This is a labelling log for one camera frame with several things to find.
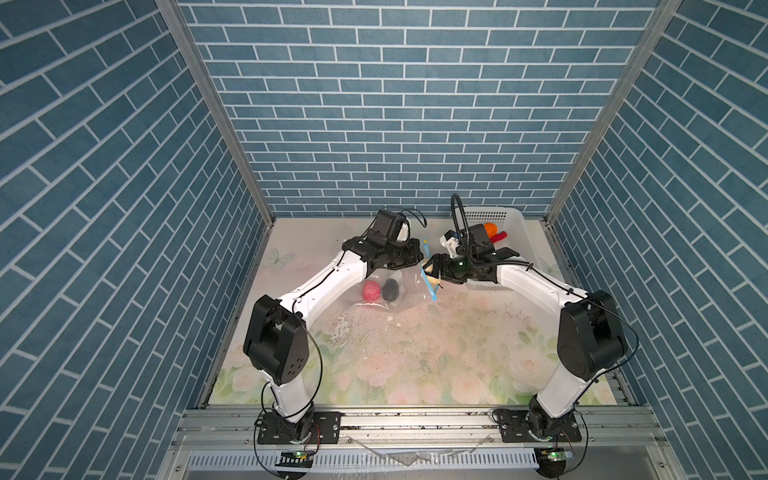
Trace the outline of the small black food ball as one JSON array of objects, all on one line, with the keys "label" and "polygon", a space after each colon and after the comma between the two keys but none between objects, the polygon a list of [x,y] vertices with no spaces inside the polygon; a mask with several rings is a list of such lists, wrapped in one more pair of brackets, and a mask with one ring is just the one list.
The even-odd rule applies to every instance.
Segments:
[{"label": "small black food ball", "polygon": [[387,279],[382,286],[382,299],[386,302],[393,303],[401,297],[401,283],[394,279]]}]

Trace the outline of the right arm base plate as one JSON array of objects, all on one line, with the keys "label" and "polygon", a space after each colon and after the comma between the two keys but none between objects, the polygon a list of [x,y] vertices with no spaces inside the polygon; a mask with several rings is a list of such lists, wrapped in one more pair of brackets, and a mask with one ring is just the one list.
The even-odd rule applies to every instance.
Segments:
[{"label": "right arm base plate", "polygon": [[573,412],[560,418],[550,418],[543,411],[496,408],[490,413],[498,426],[504,443],[547,443],[556,440],[582,440],[582,433]]}]

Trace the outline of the aluminium mounting rail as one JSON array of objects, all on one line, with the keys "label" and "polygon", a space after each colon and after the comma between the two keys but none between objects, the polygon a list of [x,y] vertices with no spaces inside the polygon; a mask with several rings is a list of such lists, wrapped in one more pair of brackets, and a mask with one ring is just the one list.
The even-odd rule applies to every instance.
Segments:
[{"label": "aluminium mounting rail", "polygon": [[680,479],[647,407],[581,407],[540,441],[514,407],[330,407],[307,440],[254,407],[185,412],[163,479]]}]

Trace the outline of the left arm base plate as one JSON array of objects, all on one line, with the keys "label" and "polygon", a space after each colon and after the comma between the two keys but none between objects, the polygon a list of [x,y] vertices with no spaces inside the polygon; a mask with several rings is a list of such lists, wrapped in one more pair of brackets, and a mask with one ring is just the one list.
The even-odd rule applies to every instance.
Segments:
[{"label": "left arm base plate", "polygon": [[269,411],[257,421],[259,445],[337,444],[342,415],[339,411],[308,411],[296,423]]}]

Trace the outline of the white plastic perforated basket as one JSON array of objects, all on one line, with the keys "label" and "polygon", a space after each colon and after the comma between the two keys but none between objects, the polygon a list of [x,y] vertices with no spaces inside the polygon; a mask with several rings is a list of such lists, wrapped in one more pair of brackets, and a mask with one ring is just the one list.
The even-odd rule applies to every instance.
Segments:
[{"label": "white plastic perforated basket", "polygon": [[532,241],[519,211],[502,207],[466,208],[456,200],[451,206],[451,220],[455,232],[469,229],[475,224],[495,224],[498,232],[507,233],[506,239],[494,243],[495,247],[509,247],[520,255],[497,267],[497,283],[468,280],[464,284],[475,289],[509,289],[527,294],[540,293],[546,289],[545,276],[535,265]]}]

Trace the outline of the clear zip top bag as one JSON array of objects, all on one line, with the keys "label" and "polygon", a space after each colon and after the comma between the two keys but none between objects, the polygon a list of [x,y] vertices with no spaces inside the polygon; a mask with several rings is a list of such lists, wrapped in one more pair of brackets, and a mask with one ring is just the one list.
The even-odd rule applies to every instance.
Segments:
[{"label": "clear zip top bag", "polygon": [[319,316],[333,337],[351,329],[388,331],[417,325],[437,301],[439,282],[426,275],[426,243],[412,238],[393,250],[395,269],[380,264],[365,279],[345,289]]}]

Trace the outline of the red chili pepper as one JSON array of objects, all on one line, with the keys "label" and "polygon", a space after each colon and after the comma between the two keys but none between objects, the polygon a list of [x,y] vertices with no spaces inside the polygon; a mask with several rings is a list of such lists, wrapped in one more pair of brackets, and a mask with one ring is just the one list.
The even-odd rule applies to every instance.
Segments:
[{"label": "red chili pepper", "polygon": [[507,238],[507,233],[506,232],[498,232],[496,235],[494,235],[494,236],[492,236],[490,238],[490,241],[492,243],[496,243],[496,242],[502,241],[502,240],[504,240],[506,238]]}]

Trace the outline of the pink round food ball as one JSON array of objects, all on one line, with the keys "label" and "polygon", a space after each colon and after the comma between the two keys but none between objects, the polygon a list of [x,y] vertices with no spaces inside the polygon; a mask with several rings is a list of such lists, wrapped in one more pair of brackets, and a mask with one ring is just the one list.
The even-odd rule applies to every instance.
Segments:
[{"label": "pink round food ball", "polygon": [[363,283],[361,295],[365,302],[376,302],[382,297],[382,286],[375,280],[366,280]]}]

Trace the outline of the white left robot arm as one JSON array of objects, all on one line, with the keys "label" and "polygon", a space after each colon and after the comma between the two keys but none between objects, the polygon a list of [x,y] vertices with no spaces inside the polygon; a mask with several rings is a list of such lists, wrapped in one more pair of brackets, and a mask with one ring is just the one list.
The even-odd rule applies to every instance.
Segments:
[{"label": "white left robot arm", "polygon": [[397,271],[424,259],[416,238],[385,241],[357,236],[310,280],[277,298],[263,295],[251,310],[243,353],[266,379],[277,415],[296,424],[314,407],[302,380],[310,351],[309,329],[350,288],[379,269]]}]

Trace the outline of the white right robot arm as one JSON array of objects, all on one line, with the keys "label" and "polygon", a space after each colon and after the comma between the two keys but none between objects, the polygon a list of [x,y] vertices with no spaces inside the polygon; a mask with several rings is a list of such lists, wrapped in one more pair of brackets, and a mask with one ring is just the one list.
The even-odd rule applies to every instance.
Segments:
[{"label": "white right robot arm", "polygon": [[530,402],[531,420],[555,421],[571,414],[588,388],[628,354],[622,319],[610,294],[562,283],[514,250],[495,248],[481,225],[450,230],[441,245],[447,251],[426,262],[428,276],[454,284],[472,280],[500,285],[555,317],[558,364]]}]

